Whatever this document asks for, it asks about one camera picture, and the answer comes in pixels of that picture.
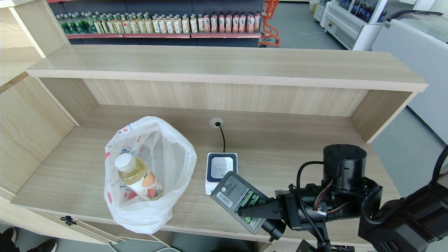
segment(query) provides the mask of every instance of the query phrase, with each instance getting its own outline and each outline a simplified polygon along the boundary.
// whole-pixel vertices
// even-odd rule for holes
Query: floor
[[[324,34],[323,28],[314,21],[308,4],[281,3],[271,23],[280,30],[282,48],[344,49],[331,35]],[[375,139],[373,148],[389,172],[398,191],[406,196],[428,183],[437,156],[444,143],[418,118],[406,108]],[[3,232],[8,226],[0,225]],[[26,251],[48,239],[27,230],[20,230],[17,244]],[[209,252],[223,244],[250,251],[250,244],[239,240],[220,239],[200,235],[177,233],[172,245],[183,252]],[[162,248],[159,243],[128,241],[115,246],[120,252],[154,252]],[[445,251],[448,239],[432,243],[428,252]],[[106,245],[82,243],[59,239],[59,252],[110,252]]]

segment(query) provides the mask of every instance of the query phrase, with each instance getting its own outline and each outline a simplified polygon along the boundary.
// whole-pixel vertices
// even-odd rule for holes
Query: drawer handle
[[[71,216],[65,216],[60,218],[61,221],[64,221],[66,225],[76,225],[76,222],[73,221]]]

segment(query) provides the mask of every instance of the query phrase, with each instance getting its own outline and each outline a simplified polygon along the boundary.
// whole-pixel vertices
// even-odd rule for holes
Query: shoe
[[[57,242],[55,239],[48,240],[33,248],[31,252],[56,252]]]
[[[7,230],[5,230],[3,233],[2,233],[2,236],[4,235],[4,237],[7,239],[7,240],[11,240],[11,241],[13,241],[13,243],[16,243],[16,240],[17,240],[17,229],[15,229],[15,228],[13,228],[13,227],[10,227],[10,228],[8,228]]]

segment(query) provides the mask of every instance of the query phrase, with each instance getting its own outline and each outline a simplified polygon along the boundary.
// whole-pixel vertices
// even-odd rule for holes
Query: barcode label
[[[224,202],[224,204],[226,204],[227,207],[232,207],[233,202],[227,198],[224,194],[222,194],[221,192],[218,192],[218,194],[216,195],[216,197],[218,197],[218,199],[220,199],[222,202]]]

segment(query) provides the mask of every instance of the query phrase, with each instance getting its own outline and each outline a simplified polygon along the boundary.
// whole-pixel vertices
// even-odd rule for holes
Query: plastic bag
[[[164,120],[144,117],[117,131],[105,149],[104,199],[113,219],[135,233],[155,233],[171,219],[190,182],[197,159],[193,146]],[[124,152],[153,167],[164,187],[161,197],[145,201],[121,181],[114,161]]]

